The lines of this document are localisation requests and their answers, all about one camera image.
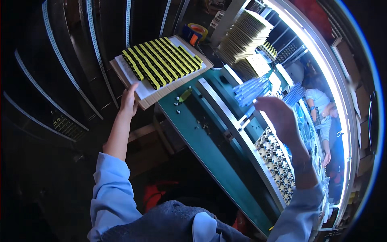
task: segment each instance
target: white strip with numbers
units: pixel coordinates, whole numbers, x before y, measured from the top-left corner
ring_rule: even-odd
[[[38,91],[49,101],[52,105],[54,105],[59,111],[61,111],[64,115],[66,115],[69,119],[74,121],[76,124],[84,128],[85,130],[89,131],[88,128],[86,128],[83,124],[78,122],[75,118],[73,118],[70,114],[68,114],[63,108],[61,108],[52,98],[39,86],[39,84],[35,81],[35,79],[31,76],[29,71],[27,70],[26,66],[24,65],[22,59],[20,58],[19,53],[17,52],[17,49],[15,50],[15,57],[17,62],[19,63],[20,68],[23,70],[24,74],[28,77],[28,79],[34,84],[34,86],[38,89]]]
[[[78,92],[81,94],[81,96],[83,97],[83,99],[85,99],[85,101],[87,102],[87,104],[91,107],[91,109],[93,109],[93,111],[98,115],[98,117],[100,117],[100,119],[103,120],[103,117],[101,116],[101,114],[97,111],[97,109],[94,107],[94,105],[90,102],[90,100],[86,97],[86,95],[84,94],[84,92],[82,91],[82,89],[80,88],[80,86],[78,85],[78,83],[75,81],[73,75],[71,74],[70,70],[68,69],[61,53],[59,52],[59,48],[57,46],[57,43],[55,42],[55,39],[54,39],[54,35],[52,33],[52,29],[51,29],[51,25],[50,25],[50,21],[48,19],[48,12],[47,12],[47,0],[42,4],[42,12],[43,12],[43,20],[45,22],[45,26],[46,26],[46,31],[47,31],[47,35],[48,35],[48,38],[50,39],[50,42],[51,42],[51,45],[52,45],[52,48],[54,49],[54,52],[55,54],[57,55],[58,57],[58,60],[60,62],[60,64],[62,65],[64,71],[66,72],[67,76],[70,78],[71,82],[73,83],[73,85],[75,86],[75,88],[78,90]]]
[[[22,114],[24,114],[25,116],[27,116],[29,119],[31,119],[32,121],[34,121],[35,123],[39,124],[40,126],[50,130],[51,132],[53,133],[56,133],[60,136],[62,136],[63,138],[66,138],[68,140],[71,140],[73,142],[76,142],[74,139],[70,138],[70,137],[67,137],[66,135],[64,134],[61,134],[59,133],[58,131],[55,131],[53,130],[52,128],[48,127],[47,125],[43,124],[42,122],[40,122],[39,120],[37,120],[36,118],[32,117],[31,115],[29,115],[28,113],[26,113],[26,111],[24,111],[21,107],[19,107],[9,96],[6,92],[3,92],[4,94],[4,97],[12,104],[12,106],[14,106],[17,110],[19,110]]]
[[[159,38],[161,38],[161,37],[163,36],[165,20],[167,19],[168,10],[169,10],[169,6],[170,6],[170,5],[171,5],[171,0],[168,0],[167,6],[165,7],[163,22],[161,23],[161,29],[160,29]]]
[[[110,83],[109,83],[108,77],[106,75],[105,68],[103,67],[103,63],[102,63],[102,59],[101,59],[101,54],[99,53],[96,32],[95,32],[95,29],[94,29],[93,8],[92,8],[91,2],[92,2],[92,0],[86,0],[87,19],[89,21],[91,40],[93,42],[94,51],[95,51],[96,56],[97,56],[98,64],[99,64],[99,67],[101,69],[101,72],[102,72],[102,75],[103,75],[103,79],[105,79],[105,83],[106,83],[106,86],[108,87],[108,90],[109,90],[109,93],[111,95],[111,98],[113,99],[114,104],[118,108],[117,100],[114,97],[113,91],[112,91],[112,89],[110,87]]]
[[[129,38],[129,31],[130,31],[130,8],[132,6],[132,0],[126,1],[126,14],[125,14],[125,40],[126,40],[126,48],[130,47],[130,38]]]

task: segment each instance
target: cardboard tray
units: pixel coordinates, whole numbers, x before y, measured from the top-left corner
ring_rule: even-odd
[[[214,66],[202,53],[197,51],[193,46],[185,42],[179,36],[174,35],[172,37],[169,37],[169,39],[175,45],[177,43],[184,47],[189,53],[192,53],[193,55],[198,55],[203,60],[203,67],[200,70],[197,70],[191,74],[188,74],[187,76],[173,81],[170,84],[167,84],[165,87],[162,87],[158,90],[154,90],[151,87],[150,83],[148,83],[148,80],[145,79],[141,82],[136,78],[130,66],[126,63],[126,61],[121,55],[115,57],[109,62],[114,72],[117,74],[117,76],[120,78],[121,82],[127,89],[135,82],[140,83],[134,95],[136,102],[143,110],[152,106],[154,103],[166,96],[168,93],[172,92],[176,88],[189,82],[193,78],[199,76],[200,74],[204,73],[205,71],[209,70],[211,67]]]

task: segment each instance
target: hand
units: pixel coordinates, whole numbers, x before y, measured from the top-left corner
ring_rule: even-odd
[[[132,118],[137,112],[137,103],[134,101],[134,91],[139,86],[138,82],[125,89],[121,97],[120,112]]]
[[[322,162],[322,167],[325,168],[329,164],[330,158],[331,158],[330,152],[325,154],[324,161]]]
[[[310,115],[312,115],[313,122],[316,122],[316,119],[317,119],[316,109],[313,109],[312,111],[310,111]]]
[[[301,144],[293,110],[282,100],[275,97],[257,98],[257,110],[264,111],[272,122],[277,137],[289,148]]]

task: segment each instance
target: green table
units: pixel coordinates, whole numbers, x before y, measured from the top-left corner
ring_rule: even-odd
[[[240,109],[236,101],[231,99],[232,87],[223,80],[219,70],[206,71],[159,100],[158,104],[204,168],[250,221],[268,236],[269,228],[277,221],[280,211],[235,139],[228,142],[223,137],[225,125],[206,100],[200,98],[195,87],[199,78],[210,83],[237,118],[244,114],[244,109]],[[191,96],[175,106],[176,97],[183,94],[189,86],[193,88]],[[266,127],[260,127],[257,121],[252,126],[249,125],[249,136],[252,140],[257,140]]]

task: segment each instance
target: white foam sheet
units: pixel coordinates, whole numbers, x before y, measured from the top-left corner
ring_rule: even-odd
[[[195,56],[195,54],[192,51],[190,51],[178,38],[171,37],[170,41],[176,47],[182,46],[185,50],[188,51],[188,53],[190,53],[190,55]],[[166,84],[165,87],[160,87],[160,89],[155,90],[152,87],[152,85],[149,83],[148,79],[144,78],[144,80],[142,80],[142,81],[137,79],[137,77],[133,73],[132,69],[130,68],[130,66],[127,64],[127,62],[124,60],[124,58],[121,55],[115,57],[115,59],[116,59],[118,65],[120,66],[120,68],[122,69],[123,73],[125,74],[126,78],[129,80],[129,83],[131,85],[135,84],[136,82],[139,82],[139,87],[136,89],[136,93],[139,96],[140,100],[145,99],[146,97],[148,97],[148,96],[152,95],[153,93],[161,90],[162,88],[168,87],[169,84]],[[204,69],[206,67],[207,66],[203,62],[202,63],[202,69]]]

